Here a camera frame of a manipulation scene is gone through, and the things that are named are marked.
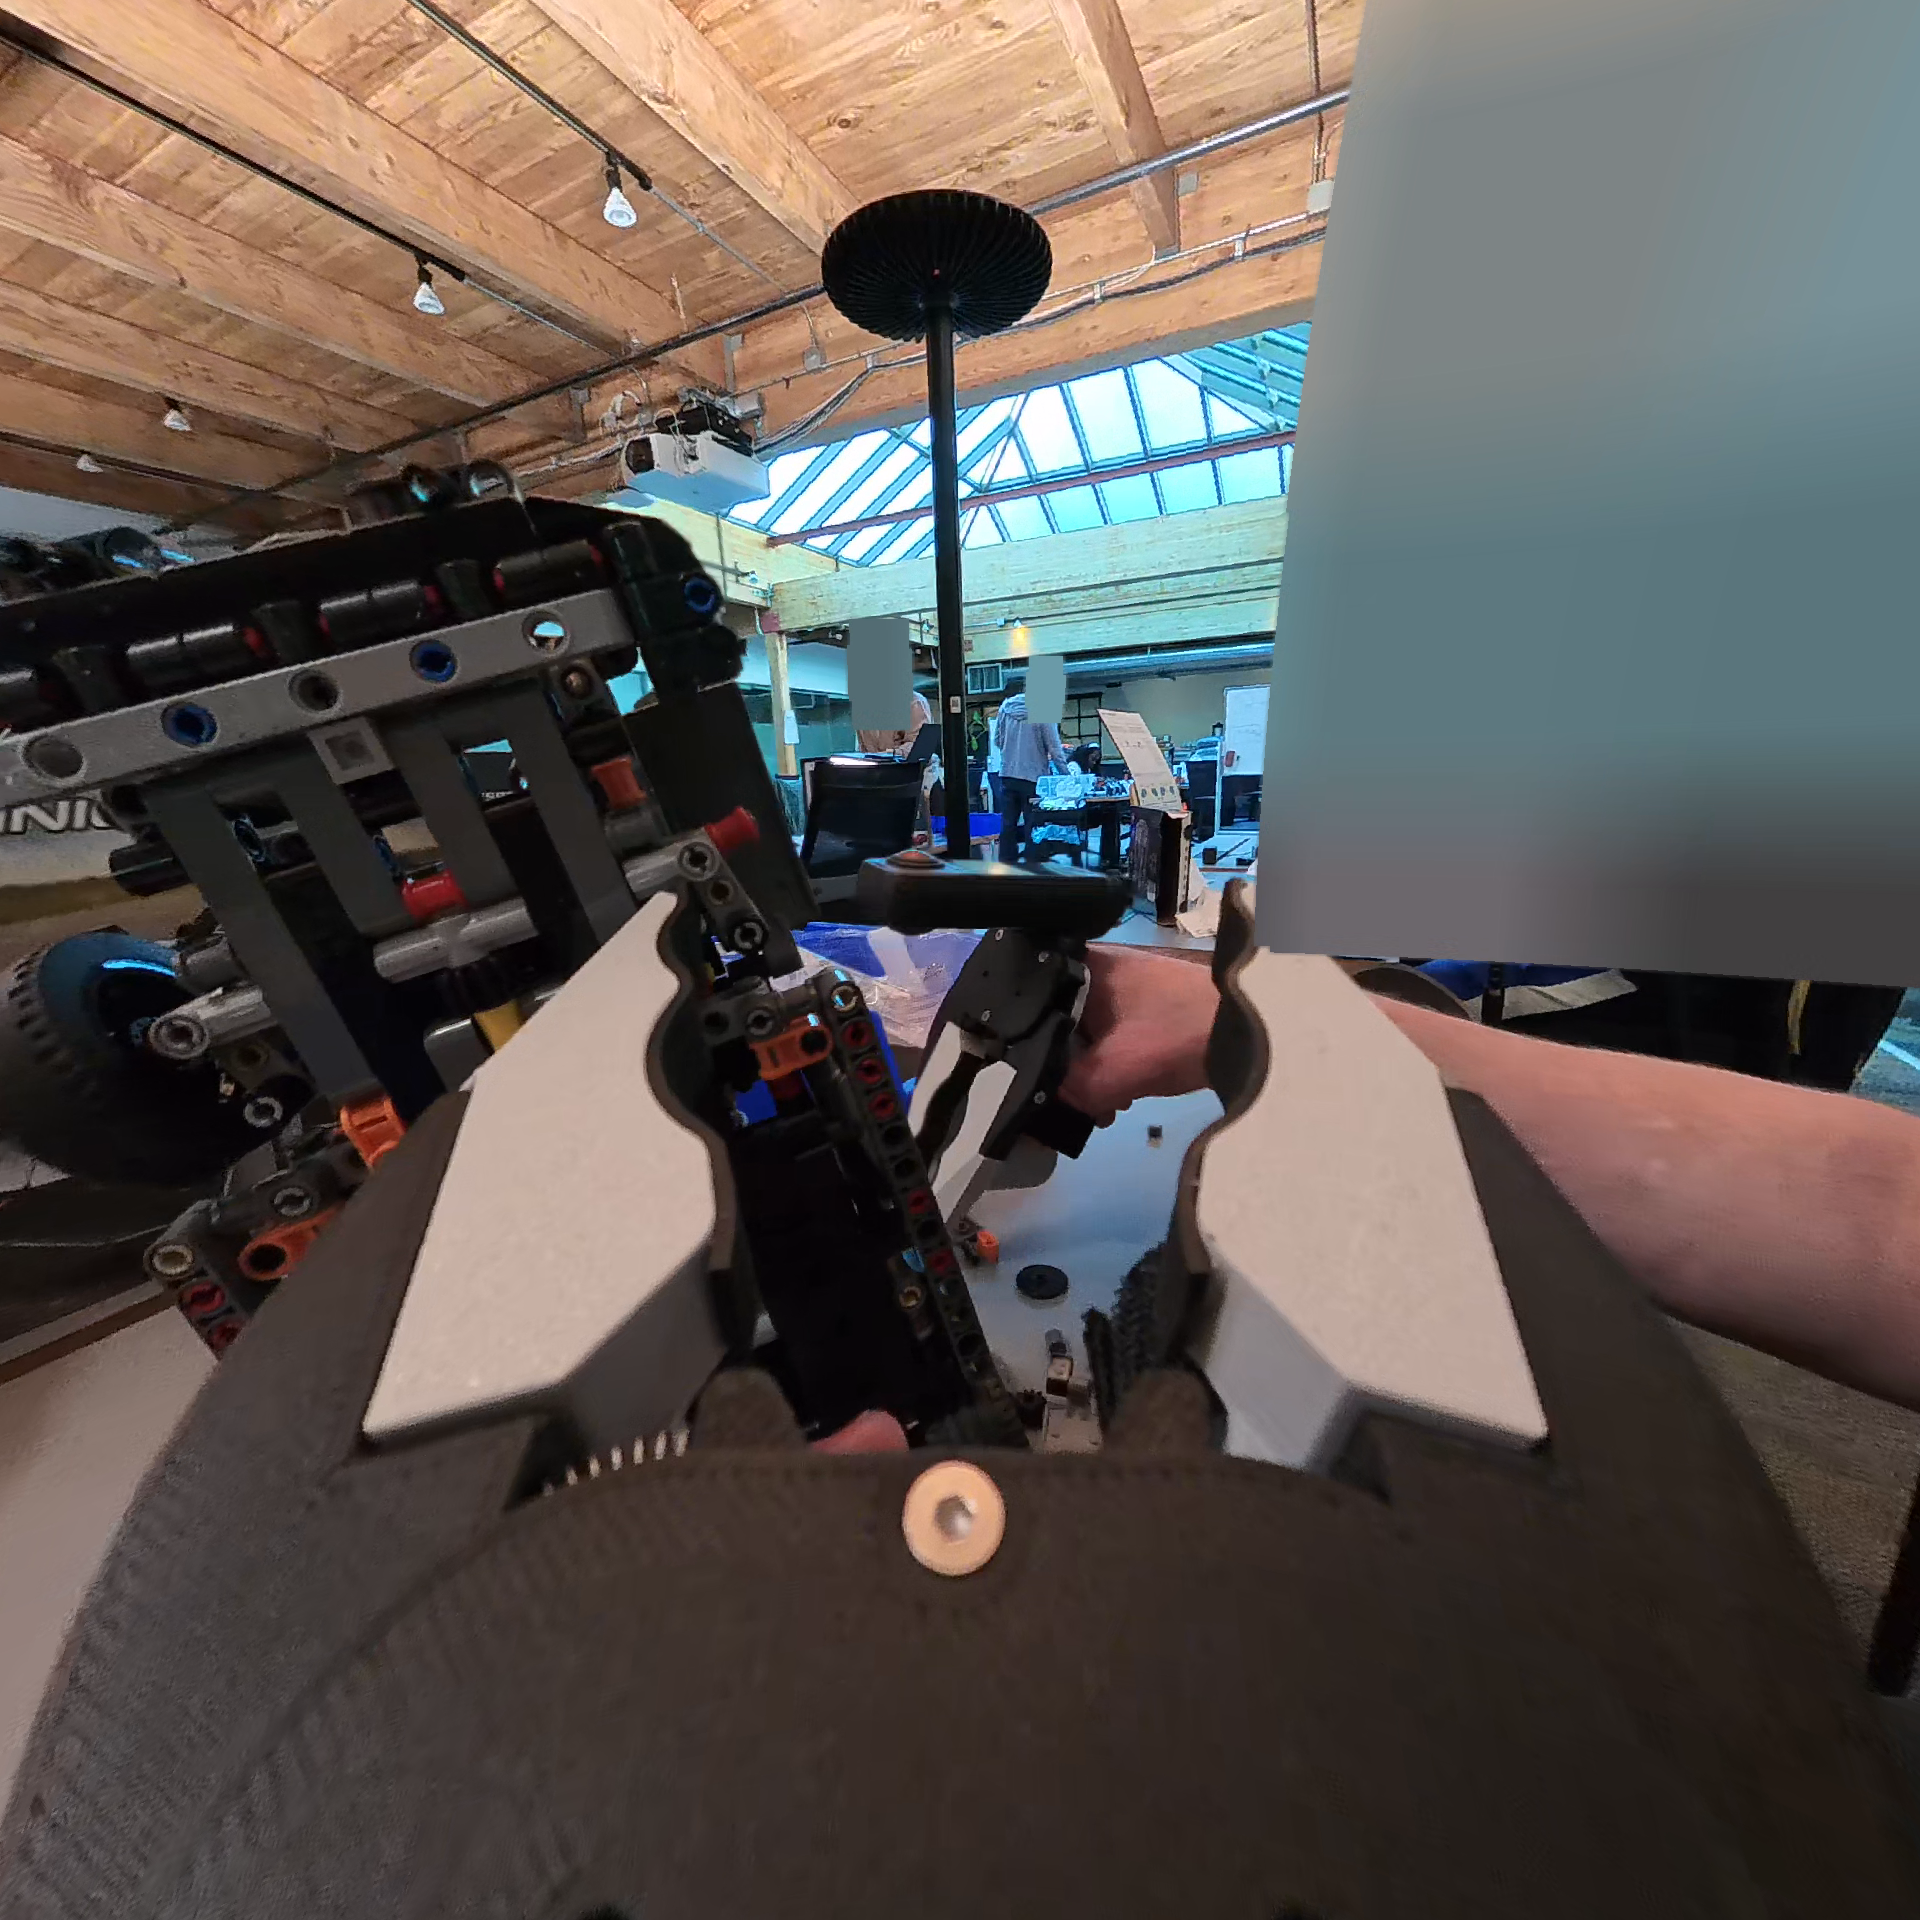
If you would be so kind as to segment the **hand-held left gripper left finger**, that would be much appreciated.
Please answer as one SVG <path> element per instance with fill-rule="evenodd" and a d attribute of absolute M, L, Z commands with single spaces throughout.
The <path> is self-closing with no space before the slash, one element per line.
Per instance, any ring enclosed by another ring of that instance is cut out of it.
<path fill-rule="evenodd" d="M 648 900 L 473 1075 L 364 1409 L 372 1445 L 498 1416 L 638 1445 L 724 1364 L 732 1173 L 665 1069 L 695 1004 L 671 951 L 689 906 L 689 887 Z"/>

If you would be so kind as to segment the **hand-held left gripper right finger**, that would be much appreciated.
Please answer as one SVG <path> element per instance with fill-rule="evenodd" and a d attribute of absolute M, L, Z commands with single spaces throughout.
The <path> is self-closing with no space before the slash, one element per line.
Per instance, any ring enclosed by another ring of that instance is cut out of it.
<path fill-rule="evenodd" d="M 1333 958 L 1220 914 L 1207 1087 L 1164 1247 L 1087 1316 L 1108 1436 L 1145 1377 L 1200 1376 L 1211 1436 L 1333 1467 L 1367 1416 L 1505 1453 L 1549 1436 L 1440 1069 Z"/>

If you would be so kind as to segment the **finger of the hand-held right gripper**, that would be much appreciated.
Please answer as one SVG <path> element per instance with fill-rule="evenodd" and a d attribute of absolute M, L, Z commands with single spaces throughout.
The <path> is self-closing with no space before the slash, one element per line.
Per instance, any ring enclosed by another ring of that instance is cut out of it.
<path fill-rule="evenodd" d="M 929 1190 L 1018 1190 L 1018 1149 L 991 1156 L 1004 1111 L 1018 1092 L 1012 1062 L 988 1062 L 976 1047 L 932 1047 L 915 1098 L 910 1125 Z"/>
<path fill-rule="evenodd" d="M 1096 1119 L 1064 1098 L 1064 1073 L 1087 1054 L 1086 1042 L 1008 1042 L 991 1047 L 988 1063 L 1012 1069 L 1004 1092 L 988 1092 L 988 1131 L 980 1155 L 1008 1162 L 1015 1145 L 1033 1142 L 1062 1156 L 1079 1156 Z"/>

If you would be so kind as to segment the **lego car chassis model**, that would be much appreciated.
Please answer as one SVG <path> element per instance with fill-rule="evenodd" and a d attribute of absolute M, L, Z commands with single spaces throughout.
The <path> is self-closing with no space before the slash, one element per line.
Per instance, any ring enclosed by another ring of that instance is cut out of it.
<path fill-rule="evenodd" d="M 660 519 L 408 469 L 349 532 L 154 568 L 101 540 L 4 605 L 4 811 L 98 800 L 171 942 L 4 974 L 4 1133 L 61 1173 L 202 1190 L 145 1247 L 212 1355 L 318 1256 L 426 1109 L 652 902 L 689 1009 L 677 1102 L 727 1145 L 745 1270 L 809 1430 L 1028 1445 L 884 1047 L 798 933 L 809 875 L 738 688 L 745 636 Z"/>

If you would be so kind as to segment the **person's right forearm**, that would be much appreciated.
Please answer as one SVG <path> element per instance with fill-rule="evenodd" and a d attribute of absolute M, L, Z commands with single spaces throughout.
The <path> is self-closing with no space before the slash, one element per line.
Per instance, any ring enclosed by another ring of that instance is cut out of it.
<path fill-rule="evenodd" d="M 1662 1310 L 1915 1409 L 1915 1116 L 1380 1009 L 1501 1119 Z"/>

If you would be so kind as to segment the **person's right hand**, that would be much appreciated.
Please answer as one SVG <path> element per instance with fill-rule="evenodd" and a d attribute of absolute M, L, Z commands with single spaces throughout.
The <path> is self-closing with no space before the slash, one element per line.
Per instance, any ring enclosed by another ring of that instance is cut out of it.
<path fill-rule="evenodd" d="M 1144 1098 L 1203 1092 L 1217 1009 L 1220 989 L 1203 958 L 1092 945 L 1086 1049 L 1062 1082 L 1064 1109 L 1111 1125 Z"/>

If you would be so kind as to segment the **clear plastic bag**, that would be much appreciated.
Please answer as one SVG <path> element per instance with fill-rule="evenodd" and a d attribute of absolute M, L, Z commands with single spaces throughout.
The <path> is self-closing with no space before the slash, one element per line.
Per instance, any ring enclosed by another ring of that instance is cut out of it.
<path fill-rule="evenodd" d="M 972 960 L 980 933 L 900 933 L 888 924 L 851 924 L 851 937 L 851 960 L 844 960 L 844 968 L 874 982 L 870 1005 L 879 1009 L 888 1042 L 926 1054 L 932 1026 L 940 1022 L 940 1005 Z"/>

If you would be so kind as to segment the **black office chair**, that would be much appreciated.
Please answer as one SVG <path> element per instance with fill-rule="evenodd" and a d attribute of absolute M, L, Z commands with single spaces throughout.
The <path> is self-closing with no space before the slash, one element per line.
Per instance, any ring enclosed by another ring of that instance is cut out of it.
<path fill-rule="evenodd" d="M 926 799 L 926 764 L 822 754 L 806 769 L 803 866 L 818 894 L 847 892 L 866 860 L 906 851 Z"/>

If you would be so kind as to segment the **blue plastic bin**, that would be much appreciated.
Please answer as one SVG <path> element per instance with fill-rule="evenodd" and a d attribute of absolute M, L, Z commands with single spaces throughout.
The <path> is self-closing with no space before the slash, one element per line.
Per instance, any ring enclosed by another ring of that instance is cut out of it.
<path fill-rule="evenodd" d="M 776 982 L 771 982 L 771 989 L 776 989 L 776 996 L 793 991 L 793 989 L 798 989 L 798 982 L 806 982 L 815 971 L 830 971 L 830 968 L 847 971 L 847 968 L 844 968 L 844 960 L 851 960 L 851 942 L 856 942 L 856 937 L 851 937 L 851 924 L 840 924 L 840 923 L 815 923 L 815 924 L 803 924 L 803 928 L 798 928 L 798 968 L 793 968 L 793 971 L 786 971 L 786 974 L 776 974 Z M 870 982 L 870 981 L 862 981 L 862 974 L 856 974 L 856 971 L 847 971 L 847 974 L 851 974 L 851 982 L 860 989 L 860 996 L 862 996 L 862 1004 L 866 1004 L 866 1009 L 870 1009 L 870 1018 L 874 1018 L 874 1029 L 879 1029 L 879 1042 L 884 1042 L 884 1056 L 888 1056 L 888 1063 L 896 1069 L 896 1082 L 900 1082 L 900 1087 L 902 1087 L 902 1098 L 910 1098 L 910 1097 L 915 1097 L 915 1087 L 918 1087 L 918 1073 L 922 1073 L 922 1063 L 926 1063 L 926 1056 L 929 1056 L 932 1042 L 926 1047 L 926 1054 L 906 1049 L 906 1047 L 900 1047 L 900 1042 L 888 1042 L 888 1029 L 884 1029 L 884 1022 L 879 1022 L 879 1009 L 870 1005 L 874 982 Z"/>

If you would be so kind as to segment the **white ceiling projector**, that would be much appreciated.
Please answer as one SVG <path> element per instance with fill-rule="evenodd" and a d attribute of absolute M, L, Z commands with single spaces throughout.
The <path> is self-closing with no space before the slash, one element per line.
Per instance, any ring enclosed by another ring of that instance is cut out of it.
<path fill-rule="evenodd" d="M 620 444 L 615 473 L 625 493 L 701 515 L 771 501 L 771 463 L 758 456 L 757 431 L 713 396 L 686 396 L 642 418 Z"/>

